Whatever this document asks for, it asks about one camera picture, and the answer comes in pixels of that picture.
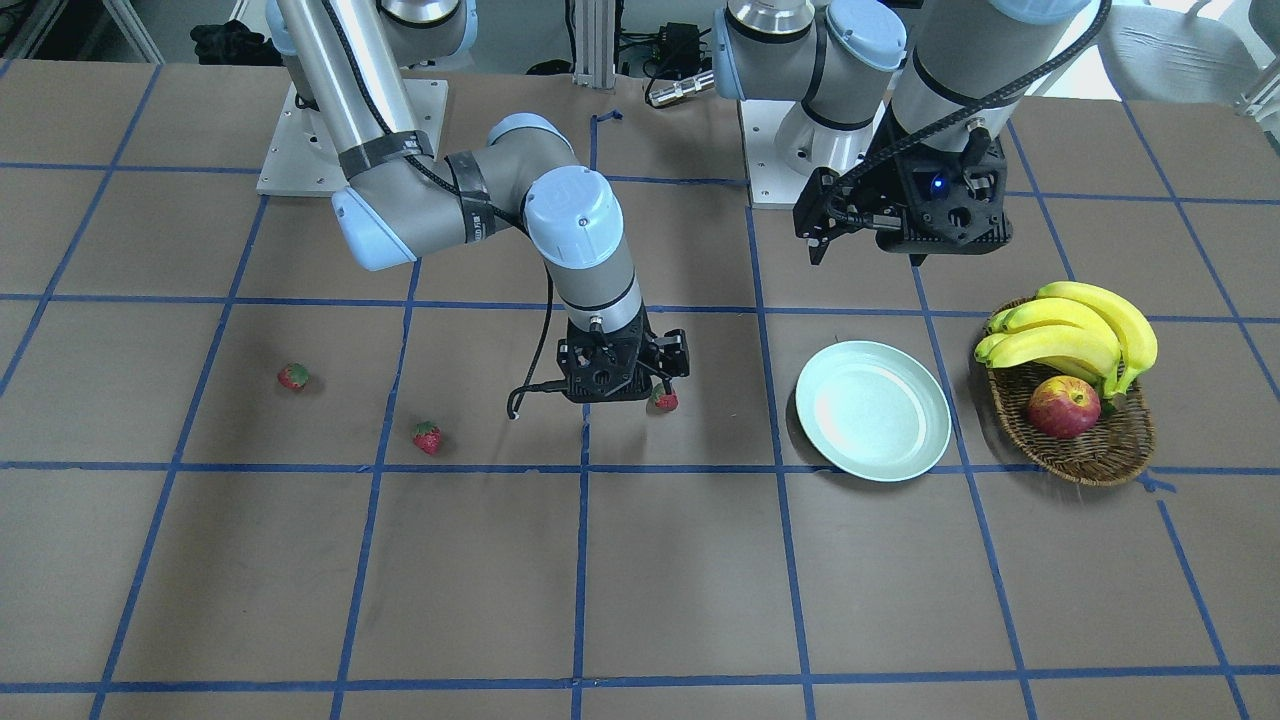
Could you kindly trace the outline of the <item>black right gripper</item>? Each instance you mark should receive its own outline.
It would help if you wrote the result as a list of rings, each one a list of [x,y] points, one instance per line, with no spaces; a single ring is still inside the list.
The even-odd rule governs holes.
[[[676,328],[658,336],[641,310],[643,342],[640,347],[640,377],[643,386],[669,386],[675,378],[690,375],[690,347],[685,329]]]

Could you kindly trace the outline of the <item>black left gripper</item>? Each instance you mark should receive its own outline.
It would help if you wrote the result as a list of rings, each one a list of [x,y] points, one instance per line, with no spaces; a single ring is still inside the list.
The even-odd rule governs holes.
[[[809,263],[819,266],[829,242],[864,229],[876,232],[883,251],[904,251],[906,201],[897,160],[888,147],[900,136],[890,106],[883,105],[863,160],[844,173],[819,167],[810,173],[794,204],[794,234],[808,243]]]

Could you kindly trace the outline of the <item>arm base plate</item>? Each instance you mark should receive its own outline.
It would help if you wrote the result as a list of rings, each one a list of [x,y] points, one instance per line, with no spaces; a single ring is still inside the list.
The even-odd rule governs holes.
[[[442,145],[449,83],[436,78],[406,78],[403,85],[415,123],[436,151]],[[289,85],[256,191],[264,196],[329,199],[347,186],[339,154],[353,143],[355,136],[346,127],[334,136],[326,117],[300,106],[296,97],[296,86]]]
[[[868,126],[852,131],[815,123],[799,102],[745,100],[739,110],[751,206],[788,210],[814,169],[842,174],[864,159],[886,102]]]

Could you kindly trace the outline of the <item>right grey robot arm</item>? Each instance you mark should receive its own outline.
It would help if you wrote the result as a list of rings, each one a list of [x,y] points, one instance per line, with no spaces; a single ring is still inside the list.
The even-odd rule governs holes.
[[[690,372],[682,331],[657,334],[609,181],[545,118],[500,120],[483,149],[439,158],[401,72],[474,42],[471,1],[271,1],[271,40],[319,113],[346,184],[332,195],[361,266],[375,272],[507,227],[539,251],[567,314],[561,380],[577,404],[644,398]]]

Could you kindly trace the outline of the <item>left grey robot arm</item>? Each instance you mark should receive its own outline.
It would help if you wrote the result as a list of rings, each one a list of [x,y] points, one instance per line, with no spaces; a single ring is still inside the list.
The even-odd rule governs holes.
[[[1068,47],[1083,1],[928,1],[906,26],[882,1],[727,1],[713,22],[723,97],[790,101],[783,141],[804,177],[794,233],[812,264],[840,236],[873,231],[914,265],[1005,247],[1001,133],[1036,81],[1082,53],[1101,3]]]

